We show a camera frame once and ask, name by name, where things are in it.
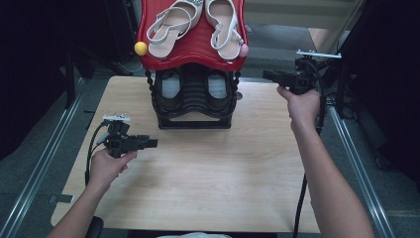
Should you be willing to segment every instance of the hand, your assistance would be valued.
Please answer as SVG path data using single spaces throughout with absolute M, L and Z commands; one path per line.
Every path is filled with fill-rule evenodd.
M 137 151 L 129 152 L 119 159 L 111 157 L 109 149 L 96 152 L 92 157 L 88 186 L 99 188 L 102 192 L 109 189 L 111 182 L 126 170 L 127 163 L 137 156 Z
M 320 94 L 315 89 L 309 90 L 303 95 L 296 95 L 279 86 L 277 92 L 287 100 L 293 131 L 301 127 L 313 127 L 320 105 Z

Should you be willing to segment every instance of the dark background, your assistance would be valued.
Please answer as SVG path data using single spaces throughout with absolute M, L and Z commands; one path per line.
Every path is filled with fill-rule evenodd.
M 367 1 L 341 47 L 379 157 L 420 184 L 420 3 Z
M 60 68 L 70 50 L 88 77 L 92 57 L 80 49 L 108 62 L 134 55 L 137 26 L 127 6 L 126 0 L 0 2 L 0 160 L 67 89 Z

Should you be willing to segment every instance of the shoe rack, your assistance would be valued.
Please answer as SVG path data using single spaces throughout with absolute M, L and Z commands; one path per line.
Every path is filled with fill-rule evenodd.
M 147 30 L 155 22 L 157 14 L 174 1 L 142 0 L 142 19 L 138 42 L 148 44 Z M 238 16 L 238 33 L 248 43 L 243 18 L 244 0 L 233 0 Z M 215 31 L 205 17 L 204 10 L 197 25 L 175 42 L 165 59 L 150 53 L 140 57 L 150 86 L 152 105 L 161 129 L 229 129 L 237 103 L 237 90 L 246 58 L 223 60 L 210 46 Z M 223 95 L 214 95 L 210 78 L 218 78 L 224 84 Z M 168 81 L 176 78 L 178 90 L 171 96 L 164 92 Z M 209 120 L 182 120 L 188 113 L 201 113 Z

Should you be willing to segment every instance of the small ball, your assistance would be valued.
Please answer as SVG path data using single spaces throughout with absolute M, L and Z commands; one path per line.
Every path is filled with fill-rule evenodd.
M 250 49 L 248 48 L 247 44 L 241 45 L 241 49 L 239 50 L 239 57 L 246 57 L 249 50 Z
M 134 51 L 137 53 L 137 55 L 142 57 L 148 52 L 148 45 L 146 45 L 144 42 L 137 42 L 134 45 Z

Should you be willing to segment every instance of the black shoe rack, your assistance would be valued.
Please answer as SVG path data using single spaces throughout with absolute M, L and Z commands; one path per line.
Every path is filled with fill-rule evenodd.
M 222 71 L 190 62 L 175 68 L 157 70 L 155 79 L 147 69 L 146 76 L 152 92 L 152 105 L 161 129 L 229 129 L 237 103 L 240 72 Z M 214 89 L 212 79 L 217 79 Z M 174 96 L 165 95 L 166 80 L 178 82 Z M 200 112 L 207 121 L 174 120 L 189 112 Z

